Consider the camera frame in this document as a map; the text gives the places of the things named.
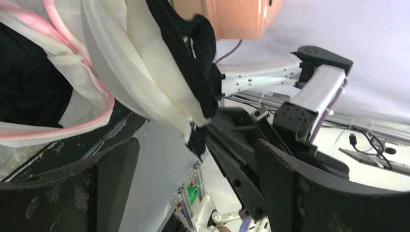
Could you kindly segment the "pink-trimmed white mesh laundry bag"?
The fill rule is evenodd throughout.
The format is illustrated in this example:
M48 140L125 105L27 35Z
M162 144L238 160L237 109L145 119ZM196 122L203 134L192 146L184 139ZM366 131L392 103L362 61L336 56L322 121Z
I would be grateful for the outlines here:
M86 47L80 1L1 1L1 179L47 144L107 125L113 108Z

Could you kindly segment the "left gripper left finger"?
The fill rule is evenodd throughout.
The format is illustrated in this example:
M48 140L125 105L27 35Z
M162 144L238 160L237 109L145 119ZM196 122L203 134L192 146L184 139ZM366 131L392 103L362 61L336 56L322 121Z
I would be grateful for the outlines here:
M0 185L3 232L117 232L140 144L128 138L59 169Z

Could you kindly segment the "white bra with black straps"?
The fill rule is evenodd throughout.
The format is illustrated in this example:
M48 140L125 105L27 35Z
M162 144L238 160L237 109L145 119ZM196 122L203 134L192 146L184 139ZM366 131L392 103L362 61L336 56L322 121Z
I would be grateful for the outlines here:
M98 78L135 113L177 129L195 155L218 109L206 81L216 51L209 21L181 18L165 0L130 0L126 26L100 0L80 2L83 32Z

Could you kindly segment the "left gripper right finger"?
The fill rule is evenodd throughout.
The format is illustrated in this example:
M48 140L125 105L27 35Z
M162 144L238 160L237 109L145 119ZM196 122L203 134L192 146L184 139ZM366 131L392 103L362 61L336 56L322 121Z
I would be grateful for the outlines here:
M293 157L264 140L255 144L264 211L274 232L407 232L410 195L354 183Z

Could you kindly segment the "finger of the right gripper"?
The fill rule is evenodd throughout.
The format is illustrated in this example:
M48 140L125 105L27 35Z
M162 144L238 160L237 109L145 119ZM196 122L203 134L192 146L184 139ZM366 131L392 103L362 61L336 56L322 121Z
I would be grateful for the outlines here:
M207 126L206 145L241 203L240 216L262 219L266 213L254 155L254 144L263 139L288 155L291 150L269 124L269 111L261 107L248 113L239 107L220 108Z

